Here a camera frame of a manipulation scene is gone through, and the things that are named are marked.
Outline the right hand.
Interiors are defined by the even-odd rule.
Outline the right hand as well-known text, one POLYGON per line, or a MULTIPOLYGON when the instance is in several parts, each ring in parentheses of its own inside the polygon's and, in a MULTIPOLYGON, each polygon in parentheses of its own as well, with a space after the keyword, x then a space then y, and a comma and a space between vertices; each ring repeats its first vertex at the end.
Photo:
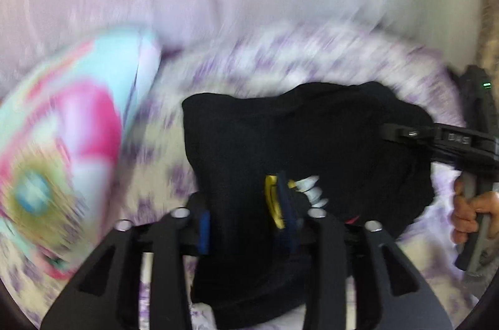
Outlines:
POLYGON ((464 244, 468 237, 479 230, 477 216, 479 213, 491 217, 488 237, 494 240, 498 237, 498 193, 482 193, 470 200, 463 195, 464 183, 461 177, 454 181, 453 211, 450 222, 453 226, 452 240, 456 245, 464 244))

